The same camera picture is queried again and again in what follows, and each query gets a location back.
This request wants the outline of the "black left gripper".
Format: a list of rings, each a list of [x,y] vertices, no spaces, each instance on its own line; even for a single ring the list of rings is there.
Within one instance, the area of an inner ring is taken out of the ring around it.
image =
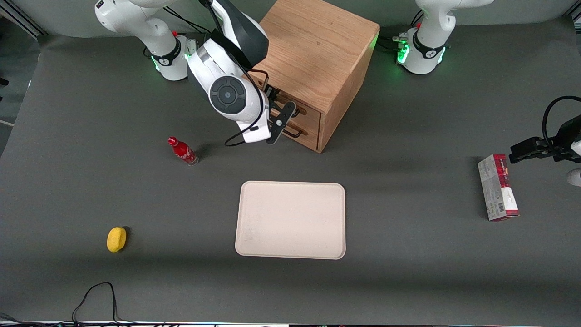
[[[577,116],[566,121],[554,137],[547,135],[547,120],[547,116],[544,116],[544,139],[531,137],[511,146],[511,153],[508,157],[513,165],[531,158],[547,157],[552,157],[554,162],[581,161],[581,117]]]

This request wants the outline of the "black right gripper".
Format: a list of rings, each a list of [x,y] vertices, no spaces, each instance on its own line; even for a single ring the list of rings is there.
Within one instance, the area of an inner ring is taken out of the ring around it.
[[[279,116],[284,104],[282,103],[281,99],[278,97],[280,93],[280,89],[272,87],[272,85],[266,85],[264,87],[264,93],[268,98],[269,103],[269,118],[276,118]]]

